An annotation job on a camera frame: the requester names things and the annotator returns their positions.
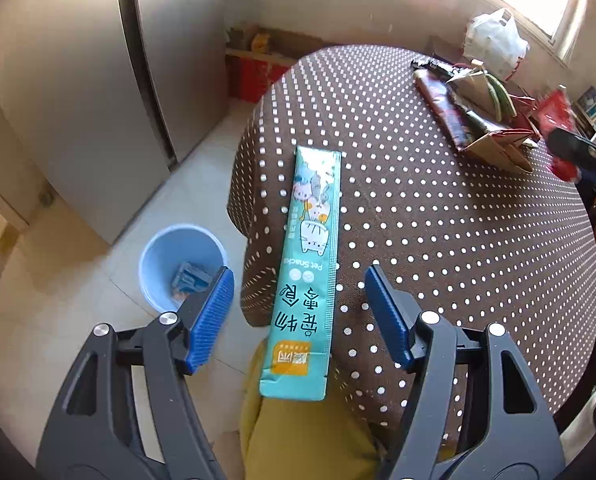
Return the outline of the cardboard snack package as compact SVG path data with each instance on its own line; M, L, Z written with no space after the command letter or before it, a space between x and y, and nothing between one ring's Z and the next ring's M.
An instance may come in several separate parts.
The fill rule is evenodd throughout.
M531 174L526 141L540 140L503 82L484 68L456 73L445 83L454 125L450 137L468 156L514 174Z

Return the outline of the dark red snack wrapper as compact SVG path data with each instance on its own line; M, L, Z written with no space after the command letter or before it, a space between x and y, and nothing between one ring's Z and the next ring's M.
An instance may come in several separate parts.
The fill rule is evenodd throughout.
M466 116L450 98L447 86L425 68L414 70L413 78L415 86L456 150L465 151L476 138Z

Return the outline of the teal pet snack wrapper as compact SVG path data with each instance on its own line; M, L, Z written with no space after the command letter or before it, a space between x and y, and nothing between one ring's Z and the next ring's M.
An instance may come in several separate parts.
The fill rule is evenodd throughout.
M297 148L261 396L322 401L336 301L341 154Z

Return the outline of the blue plastic trash bin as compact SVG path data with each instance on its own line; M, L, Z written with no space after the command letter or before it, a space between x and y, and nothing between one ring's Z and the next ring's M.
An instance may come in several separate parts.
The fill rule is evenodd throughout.
M158 314L176 311L172 283L179 267L191 263L213 276L228 263L227 252L209 230L191 223L168 226L146 244L138 263L138 281L144 298Z

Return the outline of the brown polka dot tablecloth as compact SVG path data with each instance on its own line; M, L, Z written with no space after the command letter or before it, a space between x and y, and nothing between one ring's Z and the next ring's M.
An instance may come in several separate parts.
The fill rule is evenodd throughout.
M561 416L596 338L596 242L578 190L462 156L413 78L414 52L379 46L301 58L259 101L236 153L227 212L246 237L240 307L269 325L295 151L342 156L331 360L354 411L398 425L413 378L390 359L364 292L378 264L420 307L469 328L503 324Z

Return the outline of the yellow trouser leg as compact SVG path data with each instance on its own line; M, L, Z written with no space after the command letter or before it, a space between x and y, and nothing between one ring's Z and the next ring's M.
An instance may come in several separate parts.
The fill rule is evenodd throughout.
M255 349L239 418L247 479L372 479L380 455L368 423L345 396L337 370L317 402L271 399L259 393L266 342Z

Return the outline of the white plastic bag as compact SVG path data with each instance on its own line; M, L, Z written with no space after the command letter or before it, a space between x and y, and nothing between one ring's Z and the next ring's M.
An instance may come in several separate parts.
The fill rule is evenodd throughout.
M462 44L465 58L481 61L502 80L514 76L529 50L529 42L519 35L514 14L506 8L470 20Z

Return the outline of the silver double-door refrigerator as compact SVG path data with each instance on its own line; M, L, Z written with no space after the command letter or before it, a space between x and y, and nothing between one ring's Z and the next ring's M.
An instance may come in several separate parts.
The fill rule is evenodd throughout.
M0 0L0 107L114 242L227 110L223 0Z

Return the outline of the red cardboard box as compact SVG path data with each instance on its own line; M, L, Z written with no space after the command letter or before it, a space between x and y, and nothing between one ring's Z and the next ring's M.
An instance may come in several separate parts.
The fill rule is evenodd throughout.
M225 56L225 64L228 95L257 103L295 62L266 54L234 52Z

